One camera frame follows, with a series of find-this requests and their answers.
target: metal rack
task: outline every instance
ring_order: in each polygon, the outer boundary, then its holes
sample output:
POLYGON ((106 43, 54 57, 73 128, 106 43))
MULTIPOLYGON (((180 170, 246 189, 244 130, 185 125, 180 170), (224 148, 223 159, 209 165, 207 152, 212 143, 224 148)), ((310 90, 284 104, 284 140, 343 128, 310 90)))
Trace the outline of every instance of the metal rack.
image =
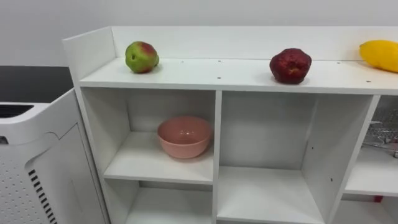
POLYGON ((398 158, 398 109, 377 109, 363 144, 391 151, 398 158))

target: white cabinet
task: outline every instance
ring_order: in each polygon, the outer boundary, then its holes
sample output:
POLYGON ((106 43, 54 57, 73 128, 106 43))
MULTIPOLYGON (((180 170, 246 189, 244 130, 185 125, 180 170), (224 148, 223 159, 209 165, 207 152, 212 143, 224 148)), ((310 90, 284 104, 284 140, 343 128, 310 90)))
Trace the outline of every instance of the white cabinet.
POLYGON ((341 200, 397 196, 397 162, 361 145, 381 95, 398 95, 398 75, 346 50, 397 35, 394 27, 107 27, 64 40, 112 223, 398 223, 394 197, 341 200), (150 74, 124 64, 135 40, 160 55, 150 74), (299 85, 276 83, 269 70, 287 47, 313 57, 299 85), (185 114, 208 120, 214 141, 179 160, 155 132, 185 114))

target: pink bowl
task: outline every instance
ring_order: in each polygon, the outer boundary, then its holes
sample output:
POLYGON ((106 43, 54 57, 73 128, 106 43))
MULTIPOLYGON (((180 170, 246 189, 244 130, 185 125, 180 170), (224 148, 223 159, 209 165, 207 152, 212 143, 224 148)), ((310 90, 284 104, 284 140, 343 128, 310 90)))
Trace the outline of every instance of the pink bowl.
POLYGON ((211 126, 194 116, 179 116, 157 128, 160 145, 170 156, 189 159, 199 156, 209 145, 211 126))

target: white wall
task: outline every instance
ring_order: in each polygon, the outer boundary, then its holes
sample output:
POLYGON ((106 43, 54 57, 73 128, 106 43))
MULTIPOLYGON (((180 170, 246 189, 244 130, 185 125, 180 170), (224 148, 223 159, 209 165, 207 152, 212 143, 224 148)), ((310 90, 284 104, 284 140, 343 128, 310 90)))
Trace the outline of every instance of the white wall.
POLYGON ((66 65, 61 39, 108 25, 398 26, 397 0, 3 0, 0 65, 66 65))

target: vent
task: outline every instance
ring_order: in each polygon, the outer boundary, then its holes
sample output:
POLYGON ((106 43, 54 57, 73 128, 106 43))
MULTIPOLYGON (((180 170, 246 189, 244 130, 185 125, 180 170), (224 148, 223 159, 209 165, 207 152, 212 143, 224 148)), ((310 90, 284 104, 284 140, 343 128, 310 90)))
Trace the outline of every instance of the vent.
POLYGON ((8 140, 5 136, 0 136, 0 144, 8 144, 8 140))
POLYGON ((45 196, 45 192, 43 190, 42 184, 40 183, 39 176, 36 174, 36 170, 31 170, 28 174, 49 222, 51 224, 57 224, 57 220, 55 219, 55 215, 51 209, 49 200, 45 196))
POLYGON ((30 110, 33 105, 0 105, 0 118, 13 118, 30 110))

